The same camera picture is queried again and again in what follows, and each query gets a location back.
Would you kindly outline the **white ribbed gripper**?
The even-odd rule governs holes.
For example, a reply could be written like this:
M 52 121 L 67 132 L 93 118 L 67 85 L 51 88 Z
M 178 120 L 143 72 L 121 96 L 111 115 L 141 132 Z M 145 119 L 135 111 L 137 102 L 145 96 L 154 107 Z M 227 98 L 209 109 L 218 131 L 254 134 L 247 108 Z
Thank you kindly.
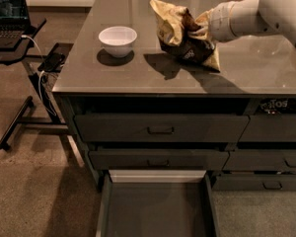
M 235 5 L 235 1 L 224 2 L 212 9 L 208 31 L 216 41 L 227 42 L 238 38 L 231 27 L 232 10 Z

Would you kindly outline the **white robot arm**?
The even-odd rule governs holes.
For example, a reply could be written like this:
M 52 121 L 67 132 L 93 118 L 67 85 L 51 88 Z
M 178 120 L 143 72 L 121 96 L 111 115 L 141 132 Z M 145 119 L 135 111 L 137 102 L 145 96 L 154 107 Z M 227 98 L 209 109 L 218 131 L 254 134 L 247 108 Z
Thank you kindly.
M 219 42 L 243 36 L 282 35 L 296 50 L 296 0 L 242 0 L 217 5 L 208 30 Z

